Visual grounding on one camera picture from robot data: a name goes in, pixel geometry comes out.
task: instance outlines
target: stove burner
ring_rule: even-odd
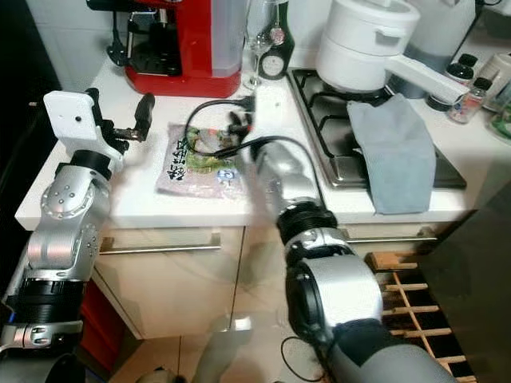
[[[347,102],[379,106],[392,97],[381,89],[372,93],[342,93],[325,84],[312,69],[289,69],[295,99],[323,172],[335,188],[368,188],[366,163],[351,129]],[[466,182],[438,149],[436,188],[465,188]]]

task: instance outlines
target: cabinet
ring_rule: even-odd
[[[424,227],[427,237],[440,234],[448,223],[356,224],[341,226],[351,238],[370,238],[369,243],[352,247],[363,258],[373,251],[412,251],[422,240],[414,236]],[[286,265],[283,245],[276,227],[247,227],[241,251],[240,272],[232,312],[232,328],[285,326]]]
[[[137,338],[203,334],[230,326],[242,227],[115,230],[113,248],[144,254],[99,255],[93,279]],[[158,251],[210,243],[220,249]]]

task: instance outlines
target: blue towel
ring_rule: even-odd
[[[350,102],[347,110],[366,159],[376,212],[429,210],[436,168],[434,145],[406,98],[396,94],[378,107]]]

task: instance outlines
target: wooden crate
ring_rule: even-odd
[[[440,307],[430,295],[413,252],[375,252],[368,263],[383,294],[383,324],[419,345],[459,382],[477,382]]]

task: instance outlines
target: espresso machine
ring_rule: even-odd
[[[87,0],[113,12],[107,53],[141,93],[228,97],[240,85],[246,0]],[[126,43],[117,12],[129,12]]]

